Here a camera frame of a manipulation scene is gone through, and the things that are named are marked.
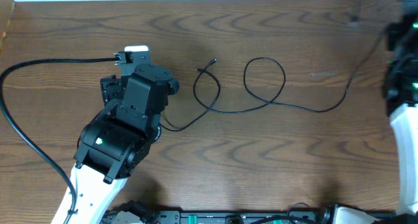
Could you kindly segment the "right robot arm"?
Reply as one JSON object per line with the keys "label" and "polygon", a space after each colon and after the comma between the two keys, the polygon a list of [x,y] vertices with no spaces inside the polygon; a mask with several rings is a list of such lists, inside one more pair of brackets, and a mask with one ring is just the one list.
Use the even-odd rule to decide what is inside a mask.
{"label": "right robot arm", "polygon": [[387,27],[393,53],[383,84],[398,152],[400,195],[387,223],[417,223],[417,0],[400,0],[401,20]]}

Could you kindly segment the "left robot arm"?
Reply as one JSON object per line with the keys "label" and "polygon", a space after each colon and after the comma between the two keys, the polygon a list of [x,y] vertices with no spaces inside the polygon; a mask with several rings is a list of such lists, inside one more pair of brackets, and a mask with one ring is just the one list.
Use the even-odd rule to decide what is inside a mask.
{"label": "left robot arm", "polygon": [[81,132],[67,190],[53,223],[99,223],[110,203],[161,135],[159,121],[179,84],[149,63],[125,64],[101,79],[104,109]]}

